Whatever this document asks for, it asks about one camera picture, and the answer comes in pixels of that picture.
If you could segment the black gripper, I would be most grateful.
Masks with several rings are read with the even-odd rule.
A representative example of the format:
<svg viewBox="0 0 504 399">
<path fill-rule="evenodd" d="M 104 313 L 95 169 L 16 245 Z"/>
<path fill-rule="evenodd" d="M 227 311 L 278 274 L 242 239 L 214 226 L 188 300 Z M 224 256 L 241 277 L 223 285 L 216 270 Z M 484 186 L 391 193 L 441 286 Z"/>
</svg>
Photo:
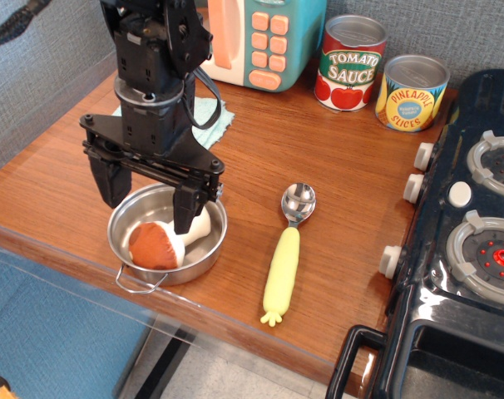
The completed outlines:
<svg viewBox="0 0 504 399">
<path fill-rule="evenodd" d="M 218 89 L 208 83 L 215 104 L 207 120 L 199 122 L 192 76 L 163 92 L 140 91 L 121 78 L 114 84 L 121 102 L 117 114 L 85 114 L 79 120 L 100 196 L 114 209 L 130 193 L 134 174 L 165 183 L 175 188 L 174 231 L 186 234 L 204 204 L 216 201 L 222 189 L 223 161 L 195 138 L 195 131 L 209 130 L 221 117 Z"/>
</svg>

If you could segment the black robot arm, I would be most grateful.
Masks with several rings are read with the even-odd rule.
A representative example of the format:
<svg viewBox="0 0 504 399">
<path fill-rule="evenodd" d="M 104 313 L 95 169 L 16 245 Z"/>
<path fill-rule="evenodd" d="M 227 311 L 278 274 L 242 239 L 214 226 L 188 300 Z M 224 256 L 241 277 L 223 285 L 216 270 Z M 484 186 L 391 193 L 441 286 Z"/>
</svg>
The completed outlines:
<svg viewBox="0 0 504 399">
<path fill-rule="evenodd" d="M 54 12 L 23 38 L 45 1 L 0 1 L 0 168 L 95 81 L 69 12 Z M 224 163 L 194 136 L 220 118 L 217 105 L 195 119 L 195 85 L 215 89 L 202 70 L 212 35 L 192 1 L 101 1 L 116 48 L 116 116 L 86 114 L 83 146 L 101 197 L 117 207 L 134 174 L 174 188 L 175 231 L 187 233 L 205 204 L 220 196 Z"/>
</svg>

